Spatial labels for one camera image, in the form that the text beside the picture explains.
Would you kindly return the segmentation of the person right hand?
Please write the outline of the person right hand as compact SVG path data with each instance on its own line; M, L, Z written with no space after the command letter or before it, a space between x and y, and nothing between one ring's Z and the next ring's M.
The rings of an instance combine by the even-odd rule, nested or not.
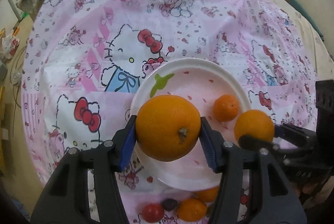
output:
M320 184L295 184L293 188L300 198L304 209L310 209L320 205L327 200L333 191L333 176L327 179L326 182Z

